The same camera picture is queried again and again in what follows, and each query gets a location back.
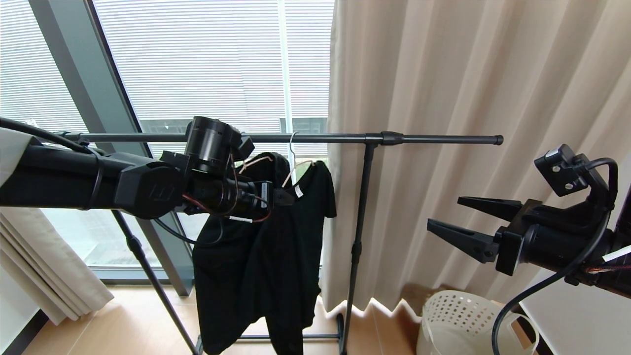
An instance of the beige curtain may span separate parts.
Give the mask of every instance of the beige curtain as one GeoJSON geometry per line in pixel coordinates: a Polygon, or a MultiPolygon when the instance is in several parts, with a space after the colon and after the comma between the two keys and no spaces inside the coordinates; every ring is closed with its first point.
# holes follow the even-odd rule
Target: beige curtain
{"type": "MultiPolygon", "coordinates": [[[[626,156],[630,57],[629,1],[338,1],[329,132],[505,137],[499,147],[377,149],[355,304],[393,309],[406,284],[499,301],[523,290],[538,268],[500,274],[429,234],[427,219],[493,234],[500,221],[458,196],[584,198],[553,196],[533,159],[561,143],[592,159],[626,156]]],[[[363,146],[329,151],[338,217],[321,286],[331,309],[347,295],[363,146]]]]}
{"type": "Polygon", "coordinates": [[[55,324],[114,298],[39,208],[0,209],[0,264],[55,324]]]}

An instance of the perforated basket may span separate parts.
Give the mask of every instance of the perforated basket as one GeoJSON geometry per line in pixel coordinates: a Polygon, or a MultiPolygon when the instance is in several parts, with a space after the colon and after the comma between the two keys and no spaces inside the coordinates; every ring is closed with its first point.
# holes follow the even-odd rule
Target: perforated basket
{"type": "MultiPolygon", "coordinates": [[[[487,355],[491,348],[491,329],[500,307],[491,301],[459,291],[441,291],[423,306],[422,334],[417,355],[487,355]]],[[[539,342],[524,348],[510,326],[522,315],[509,313],[502,322],[498,345],[502,354],[532,355],[539,342]]]]}

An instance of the wall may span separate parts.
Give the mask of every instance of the wall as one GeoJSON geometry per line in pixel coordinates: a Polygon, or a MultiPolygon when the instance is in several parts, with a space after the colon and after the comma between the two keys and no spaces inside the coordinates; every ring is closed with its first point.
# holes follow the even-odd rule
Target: wall
{"type": "Polygon", "coordinates": [[[4,352],[38,309],[18,284],[0,269],[0,352],[4,352]]]}
{"type": "MultiPolygon", "coordinates": [[[[609,228],[615,226],[630,184],[631,154],[620,164],[618,205],[609,228]]],[[[533,283],[551,274],[541,270],[533,283]]],[[[557,355],[628,354],[631,349],[631,299],[560,281],[524,300],[522,307],[557,355]]]]}

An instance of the horizontal rod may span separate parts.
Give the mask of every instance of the horizontal rod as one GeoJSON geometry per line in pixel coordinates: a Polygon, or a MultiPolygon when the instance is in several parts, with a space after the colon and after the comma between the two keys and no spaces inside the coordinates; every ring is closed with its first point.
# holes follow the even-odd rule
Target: horizontal rod
{"type": "MultiPolygon", "coordinates": [[[[338,339],[338,334],[303,334],[303,339],[338,339]]],[[[269,339],[269,335],[241,335],[240,340],[263,340],[269,339]]]]}
{"type": "MultiPolygon", "coordinates": [[[[290,133],[261,133],[244,134],[252,138],[254,143],[289,143],[290,133]]],[[[168,133],[82,133],[66,134],[66,138],[77,141],[80,137],[90,142],[186,142],[184,134],[168,133]]],[[[380,133],[330,133],[321,135],[294,135],[294,143],[360,143],[382,144],[383,136],[380,133]]],[[[504,142],[502,136],[437,136],[437,135],[403,135],[400,143],[455,143],[455,144],[494,144],[501,145],[504,142]]]]}

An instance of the black clothing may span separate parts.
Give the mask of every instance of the black clothing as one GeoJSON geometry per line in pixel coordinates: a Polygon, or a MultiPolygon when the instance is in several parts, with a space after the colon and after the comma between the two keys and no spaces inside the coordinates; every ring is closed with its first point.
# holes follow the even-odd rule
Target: black clothing
{"type": "MultiPolygon", "coordinates": [[[[289,166],[284,157],[264,153],[244,175],[281,187],[289,166]]],[[[193,264],[199,325],[204,350],[218,354],[233,344],[250,323],[265,316],[278,354],[302,354],[302,329],[313,322],[324,217],[335,216],[331,175],[323,162],[307,169],[292,206],[276,206],[261,223],[223,221],[223,239],[211,248],[196,247],[193,264]]],[[[200,242],[219,233],[210,218],[200,242]]]]}

